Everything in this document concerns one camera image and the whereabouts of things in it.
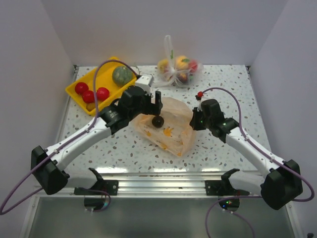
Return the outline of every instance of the dark brown ball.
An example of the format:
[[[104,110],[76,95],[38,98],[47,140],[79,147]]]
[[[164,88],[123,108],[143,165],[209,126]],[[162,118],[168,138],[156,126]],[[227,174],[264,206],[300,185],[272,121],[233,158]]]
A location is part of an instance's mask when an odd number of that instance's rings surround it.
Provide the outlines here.
[[[152,125],[156,128],[161,128],[164,125],[164,118],[162,118],[161,116],[153,117]]]

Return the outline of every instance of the red tomato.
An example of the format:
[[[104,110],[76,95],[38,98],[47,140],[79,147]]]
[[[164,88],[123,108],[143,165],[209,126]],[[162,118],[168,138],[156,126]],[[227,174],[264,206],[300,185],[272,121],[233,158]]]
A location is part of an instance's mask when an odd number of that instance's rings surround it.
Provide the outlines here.
[[[97,98],[100,101],[106,100],[109,97],[109,95],[110,95],[109,90],[107,90],[104,87],[101,87],[97,90]]]
[[[93,103],[95,101],[94,92],[91,90],[87,90],[82,94],[83,100],[85,103]]]
[[[188,67],[191,69],[190,72],[191,73],[194,73],[197,71],[197,68],[198,68],[198,64],[195,60],[192,60],[188,63]]]
[[[76,84],[75,86],[75,92],[77,94],[83,94],[84,92],[86,92],[88,90],[88,85],[86,83],[83,82],[79,82]]]

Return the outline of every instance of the yellow fruit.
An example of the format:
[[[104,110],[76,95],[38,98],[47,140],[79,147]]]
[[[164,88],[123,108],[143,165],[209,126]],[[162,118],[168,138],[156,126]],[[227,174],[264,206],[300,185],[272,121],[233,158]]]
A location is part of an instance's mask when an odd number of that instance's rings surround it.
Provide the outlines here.
[[[88,103],[88,104],[86,105],[86,109],[87,109],[88,111],[92,111],[92,110],[95,109],[95,108],[96,108],[95,103]]]
[[[162,59],[160,62],[158,62],[158,70],[160,73],[165,73],[165,69],[167,68],[168,60]]]
[[[188,69],[188,63],[190,60],[186,56],[178,56],[176,58],[176,69],[177,70],[186,70]]]

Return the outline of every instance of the gray floor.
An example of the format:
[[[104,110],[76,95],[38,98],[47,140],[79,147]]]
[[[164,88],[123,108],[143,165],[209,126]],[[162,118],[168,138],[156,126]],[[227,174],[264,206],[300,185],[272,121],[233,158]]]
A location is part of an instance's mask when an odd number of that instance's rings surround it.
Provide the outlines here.
[[[83,198],[41,198],[31,238],[205,238],[204,220],[215,199],[113,198],[103,212],[91,214]],[[257,238],[293,238],[286,209],[270,209],[261,199],[241,201]],[[221,209],[212,210],[213,238],[251,238],[245,222]]]

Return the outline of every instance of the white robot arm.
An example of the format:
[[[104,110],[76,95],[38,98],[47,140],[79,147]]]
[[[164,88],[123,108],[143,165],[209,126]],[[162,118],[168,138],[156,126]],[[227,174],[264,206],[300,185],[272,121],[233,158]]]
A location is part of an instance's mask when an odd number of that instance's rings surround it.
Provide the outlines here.
[[[206,98],[203,95],[196,96],[196,98],[200,103],[193,109],[191,127],[194,130],[210,130],[213,136],[240,152],[262,175],[251,175],[239,169],[232,169],[221,176],[219,195],[244,190],[261,195],[271,208],[278,210],[303,192],[299,177],[277,163],[273,163],[274,160],[300,174],[299,166],[295,161],[286,162],[274,155],[248,135],[235,119],[225,118],[217,100]],[[269,155],[270,159],[259,150]]]
[[[67,146],[59,149],[64,143],[61,141],[46,150],[38,146],[32,151],[31,168],[45,159],[47,154],[56,152],[54,160],[48,160],[33,173],[48,195],[57,193],[64,187],[74,187],[74,193],[79,195],[98,194],[91,193],[87,189],[105,190],[105,181],[96,170],[89,168],[74,174],[67,171],[67,166],[93,144],[126,127],[138,114],[159,116],[162,109],[160,92],[156,91],[156,101],[152,104],[150,94],[152,81],[153,77],[150,75],[141,76],[136,81],[136,86],[129,87],[120,99],[104,108],[96,121],[93,119],[67,138],[67,141],[72,140]],[[190,122],[193,130],[209,129],[213,136],[239,151],[262,175],[251,175],[232,169],[221,176],[219,196],[244,190],[261,195],[271,208],[277,210],[303,192],[302,182],[298,177],[264,157],[250,144],[250,141],[266,154],[271,155],[275,161],[300,174],[297,163],[293,160],[286,162],[267,151],[245,131],[243,132],[247,138],[244,137],[239,123],[233,118],[224,117],[217,100],[205,97],[198,99],[200,104],[193,109],[193,118]]]

